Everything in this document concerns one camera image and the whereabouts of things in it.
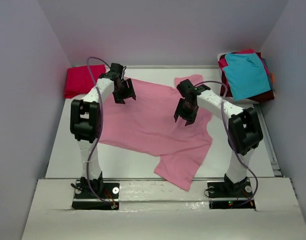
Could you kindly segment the magenta t shirt in pile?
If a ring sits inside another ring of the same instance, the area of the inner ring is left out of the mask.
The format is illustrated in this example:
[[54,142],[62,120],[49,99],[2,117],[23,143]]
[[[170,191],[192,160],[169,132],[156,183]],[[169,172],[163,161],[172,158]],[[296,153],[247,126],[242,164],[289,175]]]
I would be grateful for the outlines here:
[[[253,53],[255,53],[255,51],[252,50],[252,49],[246,49],[246,50],[242,50],[242,51],[238,51],[238,52],[233,52],[232,54],[251,54],[251,53],[253,54]],[[218,66],[219,66],[221,71],[223,71],[224,67],[228,66],[228,63],[225,59],[225,55],[226,55],[225,53],[220,53],[217,56]]]

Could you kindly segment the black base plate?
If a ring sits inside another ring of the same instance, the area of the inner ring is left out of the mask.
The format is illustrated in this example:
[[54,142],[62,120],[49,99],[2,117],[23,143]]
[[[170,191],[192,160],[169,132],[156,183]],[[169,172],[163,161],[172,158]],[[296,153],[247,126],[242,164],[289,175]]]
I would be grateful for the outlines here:
[[210,181],[203,193],[211,210],[256,209],[249,180],[236,190],[225,189],[225,182]]
[[72,200],[72,209],[74,210],[99,210],[99,211],[117,211],[119,210],[120,184],[118,182],[104,182],[104,188],[97,195],[98,199],[88,188],[83,186],[79,180],[72,183],[74,196]]

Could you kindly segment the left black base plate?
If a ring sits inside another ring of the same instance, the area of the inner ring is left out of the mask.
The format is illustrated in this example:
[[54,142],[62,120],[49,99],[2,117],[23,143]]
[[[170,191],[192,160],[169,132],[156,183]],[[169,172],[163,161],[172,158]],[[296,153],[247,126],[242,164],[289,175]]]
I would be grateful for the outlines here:
[[79,180],[72,183],[74,196],[72,200],[72,209],[74,210],[99,210],[99,211],[117,211],[119,210],[120,184],[118,182],[104,182],[104,188],[97,195],[98,199],[88,188],[83,186]]

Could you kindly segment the dark maroon t shirt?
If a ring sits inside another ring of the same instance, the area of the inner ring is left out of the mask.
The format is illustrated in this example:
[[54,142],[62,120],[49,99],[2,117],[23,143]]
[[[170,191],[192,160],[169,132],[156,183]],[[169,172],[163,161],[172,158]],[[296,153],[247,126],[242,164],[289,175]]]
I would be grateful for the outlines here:
[[[258,55],[258,57],[261,59],[261,61],[263,62],[263,65],[264,65],[264,68],[265,68],[265,71],[266,73],[268,74],[268,82],[270,84],[270,87],[272,88],[271,84],[271,77],[270,77],[270,73],[268,71],[268,67],[267,67],[267,64],[266,64],[266,61],[261,57],[261,52],[256,52],[256,54]],[[233,97],[232,97],[232,92],[230,90],[230,87],[229,87],[229,84],[228,84],[228,80],[224,74],[224,72],[222,72],[220,70],[220,76],[221,76],[221,81],[226,84],[227,86],[227,94],[226,94],[226,97],[229,98],[230,100],[233,100]],[[270,100],[273,100],[274,99],[274,93],[273,93],[273,90],[269,90],[267,92],[263,92],[259,95],[255,95],[255,96],[252,96],[252,97],[249,97],[249,98],[246,98],[246,99],[243,99],[241,101],[244,101],[246,103],[250,103],[250,102],[253,102],[254,104],[261,104],[261,103],[264,103],[264,102],[267,102],[267,101],[270,101]]]

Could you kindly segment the teal t shirt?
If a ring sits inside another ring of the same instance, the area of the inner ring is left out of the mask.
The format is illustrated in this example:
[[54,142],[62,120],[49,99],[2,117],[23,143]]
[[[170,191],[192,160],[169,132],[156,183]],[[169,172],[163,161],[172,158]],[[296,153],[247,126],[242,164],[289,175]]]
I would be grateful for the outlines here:
[[262,60],[256,53],[225,55],[224,74],[234,100],[239,101],[271,90]]

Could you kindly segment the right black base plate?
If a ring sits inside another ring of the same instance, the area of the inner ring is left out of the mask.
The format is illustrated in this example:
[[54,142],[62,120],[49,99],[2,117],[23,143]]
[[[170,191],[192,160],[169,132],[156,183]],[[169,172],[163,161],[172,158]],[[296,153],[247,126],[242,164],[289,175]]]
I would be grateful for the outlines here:
[[249,180],[236,190],[225,189],[225,182],[210,181],[203,193],[211,210],[256,209]]

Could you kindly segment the pink t shirt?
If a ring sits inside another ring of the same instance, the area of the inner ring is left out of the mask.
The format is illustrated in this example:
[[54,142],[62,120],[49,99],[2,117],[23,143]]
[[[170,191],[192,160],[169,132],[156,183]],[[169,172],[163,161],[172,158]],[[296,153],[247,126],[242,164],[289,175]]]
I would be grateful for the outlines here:
[[212,145],[207,125],[212,114],[199,109],[195,122],[174,119],[181,98],[175,87],[132,80],[136,100],[103,103],[100,143],[160,158],[154,173],[188,191]]

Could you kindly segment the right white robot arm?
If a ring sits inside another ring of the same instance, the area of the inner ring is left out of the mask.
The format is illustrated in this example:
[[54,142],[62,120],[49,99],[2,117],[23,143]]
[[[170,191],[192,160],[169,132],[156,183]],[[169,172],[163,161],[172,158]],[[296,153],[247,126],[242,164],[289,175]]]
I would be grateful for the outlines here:
[[251,156],[263,139],[256,110],[228,102],[224,96],[211,90],[206,81],[193,84],[185,79],[176,88],[182,97],[174,114],[175,119],[181,117],[187,125],[191,125],[195,122],[198,110],[203,108],[223,121],[232,155],[224,181],[215,192],[236,195],[246,186],[247,173],[251,171]]

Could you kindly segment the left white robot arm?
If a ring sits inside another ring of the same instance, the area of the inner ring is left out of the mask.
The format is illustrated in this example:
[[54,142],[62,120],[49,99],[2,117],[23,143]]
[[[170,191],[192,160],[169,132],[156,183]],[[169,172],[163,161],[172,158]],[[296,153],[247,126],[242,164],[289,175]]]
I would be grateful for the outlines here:
[[80,185],[74,187],[101,201],[104,182],[97,144],[103,131],[103,103],[109,96],[117,104],[125,104],[125,99],[136,99],[132,80],[124,79],[126,68],[112,63],[107,73],[102,73],[95,79],[88,65],[94,86],[83,98],[71,102],[70,132],[77,140],[83,166]]

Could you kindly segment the folded red t shirt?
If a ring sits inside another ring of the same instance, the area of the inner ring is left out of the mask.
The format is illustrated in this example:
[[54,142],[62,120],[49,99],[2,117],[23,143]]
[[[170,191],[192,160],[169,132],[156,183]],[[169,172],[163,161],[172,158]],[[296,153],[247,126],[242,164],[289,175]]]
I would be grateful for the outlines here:
[[69,68],[64,98],[71,99],[80,94],[87,94],[94,86],[95,84],[86,65]]

